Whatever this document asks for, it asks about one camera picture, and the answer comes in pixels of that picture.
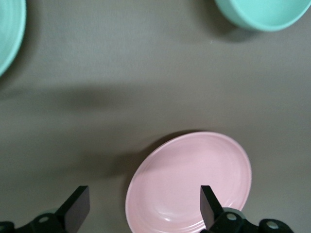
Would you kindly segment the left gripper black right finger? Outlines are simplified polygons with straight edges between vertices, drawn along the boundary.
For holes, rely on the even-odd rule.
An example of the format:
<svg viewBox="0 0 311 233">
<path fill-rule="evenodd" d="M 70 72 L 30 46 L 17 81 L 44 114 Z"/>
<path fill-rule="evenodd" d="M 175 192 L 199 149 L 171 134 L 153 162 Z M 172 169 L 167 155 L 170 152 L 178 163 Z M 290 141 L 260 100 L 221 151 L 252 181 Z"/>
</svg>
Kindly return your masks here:
<svg viewBox="0 0 311 233">
<path fill-rule="evenodd" d="M 203 233 L 258 233 L 258 226 L 250 223 L 237 209 L 222 207 L 209 185 L 200 188 L 200 212 L 205 224 Z"/>
</svg>

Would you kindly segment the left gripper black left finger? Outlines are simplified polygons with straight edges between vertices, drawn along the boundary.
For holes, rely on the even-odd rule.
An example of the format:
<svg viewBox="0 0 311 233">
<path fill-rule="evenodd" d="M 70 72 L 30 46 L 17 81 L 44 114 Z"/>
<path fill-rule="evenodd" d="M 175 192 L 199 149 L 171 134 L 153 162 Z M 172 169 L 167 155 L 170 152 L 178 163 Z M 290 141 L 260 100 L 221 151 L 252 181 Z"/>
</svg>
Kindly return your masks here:
<svg viewBox="0 0 311 233">
<path fill-rule="evenodd" d="M 45 213 L 16 233 L 76 233 L 90 211 L 89 187 L 79 186 L 55 213 Z"/>
</svg>

